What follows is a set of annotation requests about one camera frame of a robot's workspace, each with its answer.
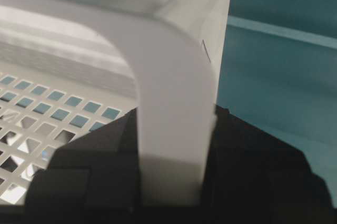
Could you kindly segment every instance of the black base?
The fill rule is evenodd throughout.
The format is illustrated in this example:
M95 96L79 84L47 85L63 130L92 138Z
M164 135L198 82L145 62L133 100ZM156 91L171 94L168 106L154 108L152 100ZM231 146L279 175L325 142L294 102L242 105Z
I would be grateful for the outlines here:
M136 110L59 148L5 223L336 223L304 154L217 107L200 206L140 204Z

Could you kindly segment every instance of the basket handle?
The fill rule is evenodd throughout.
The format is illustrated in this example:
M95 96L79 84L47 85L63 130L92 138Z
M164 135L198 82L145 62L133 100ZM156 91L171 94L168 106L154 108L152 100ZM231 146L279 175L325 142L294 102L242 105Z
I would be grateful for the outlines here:
M198 204L216 89L200 44L168 23L141 15L62 0L0 4L79 23L118 48L136 77L143 203ZM92 65L94 60L98 58L83 63ZM95 65L102 69L112 65L109 56L99 60Z

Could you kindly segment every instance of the teal surface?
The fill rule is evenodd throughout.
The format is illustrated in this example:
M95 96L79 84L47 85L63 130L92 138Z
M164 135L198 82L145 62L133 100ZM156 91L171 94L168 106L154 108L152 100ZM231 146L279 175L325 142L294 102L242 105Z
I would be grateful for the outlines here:
M230 15L257 25L229 21L218 105L302 150L337 207L337 1L231 0Z

